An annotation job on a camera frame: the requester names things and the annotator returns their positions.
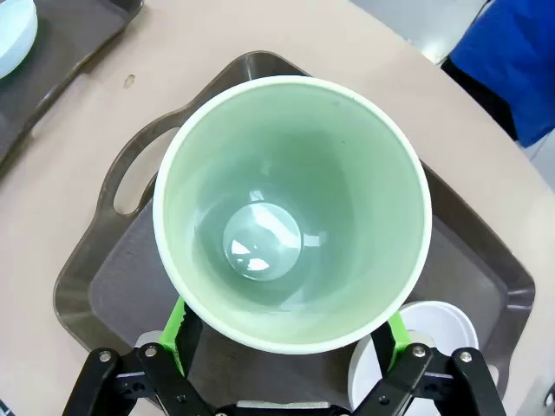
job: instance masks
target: dark tray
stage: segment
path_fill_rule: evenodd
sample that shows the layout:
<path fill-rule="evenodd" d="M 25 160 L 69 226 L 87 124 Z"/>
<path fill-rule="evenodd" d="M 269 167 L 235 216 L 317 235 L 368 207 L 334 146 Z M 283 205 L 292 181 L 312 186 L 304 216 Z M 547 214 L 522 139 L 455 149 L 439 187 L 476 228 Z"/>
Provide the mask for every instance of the dark tray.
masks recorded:
<path fill-rule="evenodd" d="M 35 43 L 23 62 L 0 80 L 0 166 L 17 153 L 20 139 L 83 64 L 123 31 L 143 3 L 143 0 L 34 1 L 38 15 Z"/>
<path fill-rule="evenodd" d="M 121 215 L 114 209 L 127 169 L 153 140 L 180 127 L 214 95 L 240 82 L 272 75 L 305 74 L 271 53 L 240 56 L 185 107 L 138 132 L 112 164 L 93 222 L 55 286 L 58 319 L 85 348 L 128 351 L 140 334 L 164 327 L 178 296 L 154 242 L 154 179 L 135 211 Z M 487 363 L 499 371 L 498 389 L 503 394 L 511 355 L 532 308 L 534 283 L 476 213 L 425 169 L 434 228 L 428 260 L 408 301 L 441 300 L 464 310 L 476 327 Z M 237 400 L 328 400 L 349 407 L 347 374 L 353 347 L 302 356 L 268 354 L 206 326 L 191 378 L 215 406 Z"/>

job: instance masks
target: tray handle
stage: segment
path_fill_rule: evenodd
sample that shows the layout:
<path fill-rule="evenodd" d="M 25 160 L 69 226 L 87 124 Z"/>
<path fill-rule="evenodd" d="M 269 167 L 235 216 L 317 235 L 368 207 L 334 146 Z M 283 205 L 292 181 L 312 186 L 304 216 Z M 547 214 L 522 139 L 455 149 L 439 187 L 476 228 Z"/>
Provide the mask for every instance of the tray handle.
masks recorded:
<path fill-rule="evenodd" d="M 143 127 L 120 151 L 110 166 L 106 178 L 102 183 L 97 211 L 112 211 L 123 217 L 135 217 L 144 208 L 150 198 L 153 196 L 154 183 L 156 175 L 148 182 L 148 185 L 140 197 L 138 206 L 128 214 L 121 214 L 114 208 L 115 195 L 118 192 L 120 183 L 123 180 L 127 170 L 133 162 L 139 157 L 143 150 L 147 148 L 153 141 L 158 139 L 163 133 L 175 127 L 181 127 L 183 123 L 200 107 L 200 103 L 190 103 L 186 106 L 162 115 L 158 119 L 152 121 Z"/>

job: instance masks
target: screw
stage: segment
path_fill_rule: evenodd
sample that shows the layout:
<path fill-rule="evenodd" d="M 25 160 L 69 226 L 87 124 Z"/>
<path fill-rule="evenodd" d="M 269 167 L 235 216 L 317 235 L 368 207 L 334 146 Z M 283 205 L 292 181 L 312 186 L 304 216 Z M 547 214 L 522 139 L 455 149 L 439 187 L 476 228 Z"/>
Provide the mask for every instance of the screw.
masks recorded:
<path fill-rule="evenodd" d="M 145 351 L 145 355 L 148 358 L 150 358 L 150 357 L 154 357 L 157 352 L 158 350 L 156 349 L 156 347 L 148 347 L 147 350 Z"/>
<path fill-rule="evenodd" d="M 110 354 L 109 351 L 102 351 L 101 352 L 100 359 L 101 359 L 102 362 L 110 361 L 111 358 L 112 358 L 112 355 Z"/>
<path fill-rule="evenodd" d="M 417 345 L 413 348 L 413 355 L 415 357 L 422 358 L 424 355 L 426 355 L 426 350 L 422 346 Z"/>
<path fill-rule="evenodd" d="M 463 351 L 462 353 L 460 353 L 459 358 L 461 361 L 464 362 L 472 361 L 472 355 L 470 355 L 470 353 L 468 353 L 467 351 Z"/>

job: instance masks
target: green cup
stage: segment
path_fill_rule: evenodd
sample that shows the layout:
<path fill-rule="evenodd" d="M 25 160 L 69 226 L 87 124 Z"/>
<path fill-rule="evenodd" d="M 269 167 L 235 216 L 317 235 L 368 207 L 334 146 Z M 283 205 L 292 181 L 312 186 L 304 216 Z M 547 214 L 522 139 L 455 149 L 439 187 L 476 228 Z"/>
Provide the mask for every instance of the green cup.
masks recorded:
<path fill-rule="evenodd" d="M 208 101 L 168 148 L 153 202 L 185 302 L 233 340 L 283 354 L 339 348 L 387 321 L 421 273 L 431 218 L 399 127 L 302 76 Z"/>

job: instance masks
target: beige table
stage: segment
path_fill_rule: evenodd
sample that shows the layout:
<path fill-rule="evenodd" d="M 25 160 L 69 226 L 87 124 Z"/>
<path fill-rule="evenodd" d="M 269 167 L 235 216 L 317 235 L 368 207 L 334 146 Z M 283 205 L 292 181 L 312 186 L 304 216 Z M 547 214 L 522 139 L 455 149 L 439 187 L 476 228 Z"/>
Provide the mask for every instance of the beige table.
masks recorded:
<path fill-rule="evenodd" d="M 135 132 L 254 49 L 382 107 L 530 271 L 538 293 L 505 399 L 515 414 L 555 346 L 553 331 L 544 331 L 554 322 L 555 197 L 438 68 L 351 3 L 317 0 L 151 1 L 33 129 L 0 183 L 0 397 L 18 416 L 61 413 L 87 353 L 56 320 L 52 290 L 104 174 Z M 158 412 L 143 404 L 134 414 Z"/>

